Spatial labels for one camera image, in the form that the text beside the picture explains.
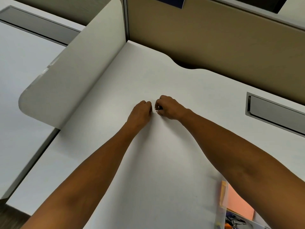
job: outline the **beige cubicle wall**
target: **beige cubicle wall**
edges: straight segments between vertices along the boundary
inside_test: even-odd
[[[305,32],[212,0],[128,0],[130,39],[305,104]]]

